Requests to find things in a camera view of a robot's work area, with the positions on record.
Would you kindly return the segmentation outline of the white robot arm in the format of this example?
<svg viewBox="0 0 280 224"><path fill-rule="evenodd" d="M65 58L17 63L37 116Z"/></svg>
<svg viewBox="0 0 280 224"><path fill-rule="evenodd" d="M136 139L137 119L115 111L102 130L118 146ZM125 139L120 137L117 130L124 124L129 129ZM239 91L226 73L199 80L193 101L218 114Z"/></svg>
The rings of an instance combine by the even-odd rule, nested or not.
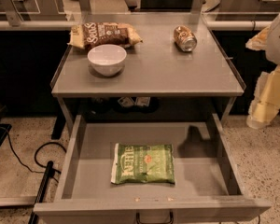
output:
<svg viewBox="0 0 280 224"><path fill-rule="evenodd" d="M280 13L271 25L248 40L252 50L264 50L266 59L276 65L271 73L262 72L248 109L246 124L253 129L268 126L280 110Z"/></svg>

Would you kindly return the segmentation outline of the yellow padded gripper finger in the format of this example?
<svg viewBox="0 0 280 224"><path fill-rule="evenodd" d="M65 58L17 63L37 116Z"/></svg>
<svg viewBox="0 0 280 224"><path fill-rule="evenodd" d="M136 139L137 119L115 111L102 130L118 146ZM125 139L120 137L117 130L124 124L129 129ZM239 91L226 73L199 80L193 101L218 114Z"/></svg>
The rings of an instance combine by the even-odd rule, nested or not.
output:
<svg viewBox="0 0 280 224"><path fill-rule="evenodd" d="M253 129L268 126L280 110L280 65L271 72L262 72L248 109L246 124Z"/></svg>
<svg viewBox="0 0 280 224"><path fill-rule="evenodd" d="M267 47L267 36L270 27L266 27L250 38L245 46L252 50L265 50Z"/></svg>

